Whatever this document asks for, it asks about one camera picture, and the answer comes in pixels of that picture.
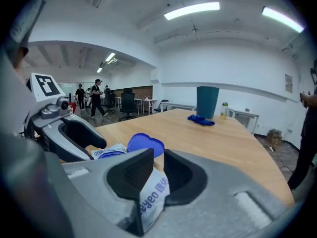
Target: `plastic bottle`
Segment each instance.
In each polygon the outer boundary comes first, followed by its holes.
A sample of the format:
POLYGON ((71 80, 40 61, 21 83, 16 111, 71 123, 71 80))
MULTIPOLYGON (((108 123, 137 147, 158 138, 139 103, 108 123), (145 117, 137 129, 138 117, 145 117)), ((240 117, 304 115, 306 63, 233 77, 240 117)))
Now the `plastic bottle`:
POLYGON ((228 103, 224 102, 222 103, 220 118, 227 119, 227 113, 228 113, 228 103))

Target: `office chair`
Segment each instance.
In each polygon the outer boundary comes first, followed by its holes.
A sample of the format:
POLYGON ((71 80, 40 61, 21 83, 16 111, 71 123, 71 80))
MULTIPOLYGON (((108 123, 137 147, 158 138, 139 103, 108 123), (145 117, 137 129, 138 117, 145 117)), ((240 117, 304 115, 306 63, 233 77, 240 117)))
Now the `office chair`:
POLYGON ((115 110, 113 109, 110 109, 110 108, 113 108, 114 107, 114 98, 115 98, 115 94, 114 93, 109 93, 108 94, 108 101, 106 103, 106 112, 109 113, 109 112, 112 112, 114 113, 115 110))
POLYGON ((154 109, 154 110, 155 110, 155 114, 156 114, 157 112, 160 112, 160 103, 159 103, 158 108, 157 108, 157 109, 154 109))
POLYGON ((123 93, 121 93, 121 109, 120 112, 127 113, 126 117, 122 117, 119 119, 121 121, 122 119, 132 119, 135 118, 135 116, 129 116, 130 113, 134 111, 134 93, 132 93, 131 88, 126 88, 123 90, 123 93))

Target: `blue towel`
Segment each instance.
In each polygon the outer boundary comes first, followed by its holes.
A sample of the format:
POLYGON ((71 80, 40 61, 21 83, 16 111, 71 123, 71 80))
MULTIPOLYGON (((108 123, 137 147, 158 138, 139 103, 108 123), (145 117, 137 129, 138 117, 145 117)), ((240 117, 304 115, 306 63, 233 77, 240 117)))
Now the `blue towel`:
POLYGON ((191 115, 190 117, 187 117, 187 119, 195 123, 199 123, 201 125, 209 125, 209 126, 214 125, 213 121, 208 121, 204 117, 201 117, 201 116, 191 115))

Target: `ceiling light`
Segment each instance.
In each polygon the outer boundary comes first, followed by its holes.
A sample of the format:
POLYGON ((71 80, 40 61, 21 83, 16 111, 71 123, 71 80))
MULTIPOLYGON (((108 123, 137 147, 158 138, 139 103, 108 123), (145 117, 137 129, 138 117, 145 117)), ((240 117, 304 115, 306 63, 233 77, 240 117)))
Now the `ceiling light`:
POLYGON ((179 16, 194 13, 194 12, 206 11, 206 10, 219 10, 219 9, 220 9, 219 2, 207 2, 207 3, 191 5, 191 6, 187 6, 175 11, 171 11, 165 14, 164 16, 165 18, 170 20, 179 16))
POLYGON ((279 22, 282 22, 285 25, 288 25, 289 27, 293 28, 296 32, 301 33, 304 30, 304 28, 301 25, 297 24, 294 20, 270 8, 264 7, 262 11, 262 15, 273 18, 279 22))
POLYGON ((111 58, 113 58, 115 56, 115 53, 111 53, 107 58, 106 61, 110 61, 111 58))

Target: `gray floor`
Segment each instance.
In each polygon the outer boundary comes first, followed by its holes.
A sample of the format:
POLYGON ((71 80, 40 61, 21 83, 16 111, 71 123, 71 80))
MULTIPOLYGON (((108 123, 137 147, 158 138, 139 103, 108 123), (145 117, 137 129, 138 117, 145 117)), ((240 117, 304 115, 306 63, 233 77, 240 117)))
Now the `gray floor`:
MULTIPOLYGON (((114 109, 115 113, 113 114, 109 113, 104 118, 102 117, 100 112, 96 110, 95 118, 92 119, 91 109, 87 108, 84 111, 80 111, 79 106, 76 107, 75 114, 87 120, 93 127, 99 127, 99 126, 119 122, 119 118, 126 116, 126 114, 122 114, 118 108, 111 108, 111 109, 114 109)), ((147 112, 145 112, 144 114, 140 112, 139 115, 137 115, 137 111, 135 111, 135 113, 133 113, 132 115, 136 117, 142 117, 142 116, 146 116, 147 114, 148 114, 147 112)), ((289 178, 292 175, 292 172, 294 171, 296 167, 298 151, 295 150, 293 147, 291 147, 289 144, 282 143, 281 146, 276 148, 275 152, 272 152, 265 138, 259 137, 257 139, 263 145, 263 147, 267 150, 267 152, 271 155, 271 157, 274 159, 277 166, 280 168, 281 172, 283 173, 285 180, 289 180, 289 178)), ((311 168, 305 180, 302 182, 302 184, 296 190, 292 191, 296 202, 305 199, 314 181, 315 181, 315 173, 311 168)))
MULTIPOLYGON (((275 152, 272 152, 270 145, 267 143, 265 138, 258 138, 258 141, 263 145, 267 152, 276 162, 277 166, 280 168, 282 174, 285 177, 285 180, 289 180, 292 175, 292 172, 295 170, 296 162, 298 158, 298 151, 291 147, 287 143, 282 143, 281 146, 276 148, 275 152)), ((308 174, 304 181, 298 186, 297 189, 292 190, 295 202, 304 200, 307 196, 307 193, 311 189, 312 185, 315 182, 315 172, 312 167, 308 171, 308 174)))

